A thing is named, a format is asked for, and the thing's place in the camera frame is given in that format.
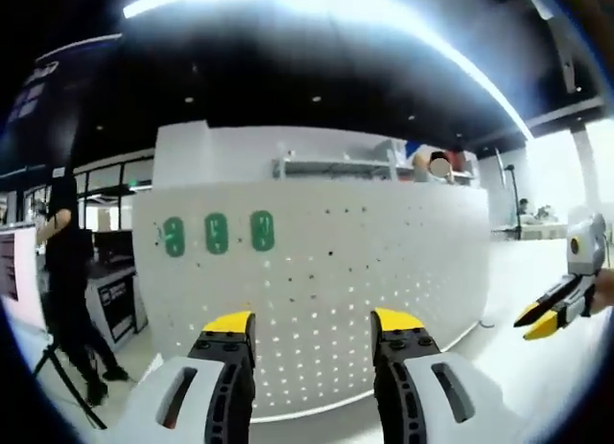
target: white floor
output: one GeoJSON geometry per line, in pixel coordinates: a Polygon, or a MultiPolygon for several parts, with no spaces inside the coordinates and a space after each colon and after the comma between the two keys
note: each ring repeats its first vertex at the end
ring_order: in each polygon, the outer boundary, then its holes
{"type": "MultiPolygon", "coordinates": [[[[524,341],[524,331],[514,329],[513,321],[565,272],[564,242],[493,243],[491,257],[491,292],[484,322],[494,323],[494,327],[479,326],[452,351],[465,356],[500,385],[507,406],[525,419],[529,438],[555,423],[589,379],[609,312],[582,318],[548,339],[524,341]]],[[[145,329],[118,358],[132,378],[139,379],[153,355],[150,332],[145,329]]],[[[83,390],[74,368],[67,365],[67,370],[83,390]]],[[[50,366],[43,369],[40,378],[67,419],[78,429],[90,427],[50,366]]],[[[112,426],[122,413],[132,387],[132,383],[109,384],[108,400],[95,409],[108,425],[112,426]]],[[[289,435],[293,444],[383,442],[373,398],[303,419],[253,425],[250,442],[286,442],[289,435]]]]}

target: ceiling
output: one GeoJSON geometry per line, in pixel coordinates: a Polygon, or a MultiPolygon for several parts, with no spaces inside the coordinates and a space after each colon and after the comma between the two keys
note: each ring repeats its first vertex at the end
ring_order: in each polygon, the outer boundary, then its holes
{"type": "MultiPolygon", "coordinates": [[[[518,127],[455,63],[381,24],[305,16],[266,2],[175,4],[126,20],[121,9],[134,0],[61,0],[62,10],[53,10],[55,1],[31,3],[37,16],[20,39],[32,44],[15,48],[15,65],[5,72],[15,92],[32,68],[27,59],[71,41],[123,34],[85,103],[75,165],[152,147],[157,127],[201,119],[211,127],[358,130],[479,155],[523,145],[518,127]]],[[[561,43],[530,0],[396,1],[470,58],[523,119],[557,116],[536,134],[601,116],[602,106],[590,102],[574,111],[597,87],[563,34],[575,72],[568,92],[561,43]],[[560,109],[568,112],[552,113],[560,109]]],[[[13,96],[4,94],[0,110],[13,96]]]]}

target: tripod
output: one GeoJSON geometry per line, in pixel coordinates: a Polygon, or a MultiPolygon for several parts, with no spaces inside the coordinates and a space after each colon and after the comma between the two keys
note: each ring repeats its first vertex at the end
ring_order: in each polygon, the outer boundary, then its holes
{"type": "Polygon", "coordinates": [[[42,369],[43,365],[45,365],[47,360],[49,360],[51,364],[53,365],[53,367],[56,369],[56,372],[58,372],[58,375],[61,378],[61,380],[64,382],[64,384],[68,388],[68,391],[70,391],[70,394],[73,395],[73,397],[77,400],[77,403],[79,404],[79,406],[81,406],[81,409],[83,409],[83,412],[85,412],[85,415],[88,418],[90,418],[98,426],[98,428],[100,428],[101,430],[106,430],[105,422],[103,422],[100,419],[100,417],[94,413],[92,408],[81,397],[81,395],[75,388],[75,385],[70,381],[70,379],[68,378],[68,375],[66,375],[66,371],[63,369],[63,367],[59,363],[58,356],[56,355],[56,350],[58,348],[59,348],[59,343],[54,340],[54,342],[51,345],[47,346],[47,348],[44,349],[42,353],[42,358],[40,358],[40,361],[36,364],[36,367],[34,370],[35,377],[38,375],[38,373],[40,372],[40,369],[42,369]]]}

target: white curved wall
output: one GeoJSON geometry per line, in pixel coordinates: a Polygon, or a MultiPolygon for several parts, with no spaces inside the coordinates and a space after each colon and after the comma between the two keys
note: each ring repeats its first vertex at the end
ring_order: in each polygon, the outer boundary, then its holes
{"type": "Polygon", "coordinates": [[[421,318],[440,347],[481,317],[488,285],[484,190],[331,181],[220,183],[154,189],[133,206],[136,267],[165,357],[185,355],[204,323],[256,313],[256,421],[335,408],[368,395],[368,314],[421,318]],[[273,216],[274,247],[251,245],[250,215],[273,216]],[[205,247],[204,219],[223,213],[228,250],[205,247]],[[184,224],[170,257],[158,227],[184,224]]]}
{"type": "Polygon", "coordinates": [[[374,148],[391,140],[340,129],[299,127],[210,128],[204,121],[158,130],[153,186],[272,179],[272,162],[288,152],[297,159],[375,159],[374,148]]]}

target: green number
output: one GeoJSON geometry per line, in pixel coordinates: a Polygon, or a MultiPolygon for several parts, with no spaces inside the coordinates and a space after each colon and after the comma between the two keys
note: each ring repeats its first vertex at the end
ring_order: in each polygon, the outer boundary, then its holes
{"type": "Polygon", "coordinates": [[[251,214],[251,245],[254,249],[265,252],[275,245],[272,215],[267,211],[256,211],[251,214]]]}
{"type": "Polygon", "coordinates": [[[166,247],[166,253],[176,258],[185,252],[185,238],[183,236],[183,220],[179,217],[171,217],[163,224],[162,240],[166,247]]]}
{"type": "Polygon", "coordinates": [[[207,250],[220,255],[228,251],[228,221],[219,212],[209,214],[204,219],[204,239],[207,250]]]}

